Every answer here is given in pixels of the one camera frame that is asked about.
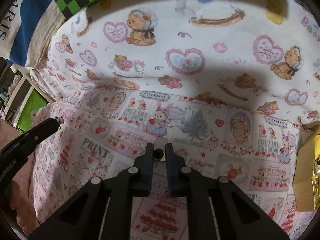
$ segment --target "silver screw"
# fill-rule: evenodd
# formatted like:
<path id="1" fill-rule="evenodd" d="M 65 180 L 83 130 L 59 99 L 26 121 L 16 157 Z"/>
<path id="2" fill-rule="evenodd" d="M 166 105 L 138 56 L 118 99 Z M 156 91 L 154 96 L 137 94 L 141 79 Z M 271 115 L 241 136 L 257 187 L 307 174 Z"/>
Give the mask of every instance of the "silver screw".
<path id="1" fill-rule="evenodd" d="M 229 182 L 229 179 L 228 179 L 228 177 L 226 177 L 226 176 L 221 176 L 221 177 L 219 177 L 219 181 L 221 182 L 221 183 L 228 183 Z"/>
<path id="2" fill-rule="evenodd" d="M 184 166 L 184 167 L 182 167 L 181 171 L 182 171 L 183 173 L 190 173 L 190 172 L 191 172 L 191 168 L 190 168 L 190 167 L 187 167 L 187 166 Z"/>
<path id="3" fill-rule="evenodd" d="M 97 185 L 101 182 L 101 179 L 99 177 L 94 177 L 90 180 L 90 182 L 94 185 Z"/>
<path id="4" fill-rule="evenodd" d="M 139 171 L 139 169 L 137 167 L 130 167 L 128 169 L 128 172 L 131 174 L 136 174 Z"/>

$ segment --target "pink flower print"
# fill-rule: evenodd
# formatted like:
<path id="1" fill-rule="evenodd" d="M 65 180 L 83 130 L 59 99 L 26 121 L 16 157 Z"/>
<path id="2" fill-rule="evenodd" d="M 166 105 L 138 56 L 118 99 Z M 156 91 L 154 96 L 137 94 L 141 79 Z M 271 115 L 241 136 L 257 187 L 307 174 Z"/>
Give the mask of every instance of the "pink flower print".
<path id="1" fill-rule="evenodd" d="M 228 50 L 228 47 L 225 43 L 216 43 L 214 44 L 213 48 L 217 53 L 225 53 Z"/>
<path id="2" fill-rule="evenodd" d="M 132 62 L 130 60 L 124 60 L 123 61 L 123 65 L 124 65 L 124 71 L 129 71 L 130 68 L 132 68 Z"/>
<path id="3" fill-rule="evenodd" d="M 97 47 L 97 43 L 95 43 L 94 41 L 91 42 L 91 47 L 96 48 Z"/>
<path id="4" fill-rule="evenodd" d="M 174 88 L 181 88 L 182 84 L 179 81 L 171 80 L 169 84 L 167 84 L 167 88 L 174 89 Z"/>

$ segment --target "red heart print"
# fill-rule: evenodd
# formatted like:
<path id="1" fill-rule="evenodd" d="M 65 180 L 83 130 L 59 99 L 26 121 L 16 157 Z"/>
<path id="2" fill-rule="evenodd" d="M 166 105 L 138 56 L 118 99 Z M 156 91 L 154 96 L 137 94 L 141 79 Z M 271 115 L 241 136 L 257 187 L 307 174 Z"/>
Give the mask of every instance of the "red heart print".
<path id="1" fill-rule="evenodd" d="M 223 120 L 220 120 L 220 119 L 217 119 L 217 120 L 216 120 L 216 125 L 217 125 L 218 127 L 222 127 L 222 126 L 224 125 L 224 121 L 223 121 Z"/>

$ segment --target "yellow object in box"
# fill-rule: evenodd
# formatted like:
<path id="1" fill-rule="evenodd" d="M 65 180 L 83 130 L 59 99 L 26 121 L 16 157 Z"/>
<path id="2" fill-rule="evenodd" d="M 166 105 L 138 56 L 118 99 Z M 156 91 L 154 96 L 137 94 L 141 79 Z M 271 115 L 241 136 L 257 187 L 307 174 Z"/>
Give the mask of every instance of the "yellow object in box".
<path id="1" fill-rule="evenodd" d="M 318 127 L 298 150 L 293 180 L 293 192 L 297 211 L 311 211 L 320 206 L 320 127 Z"/>

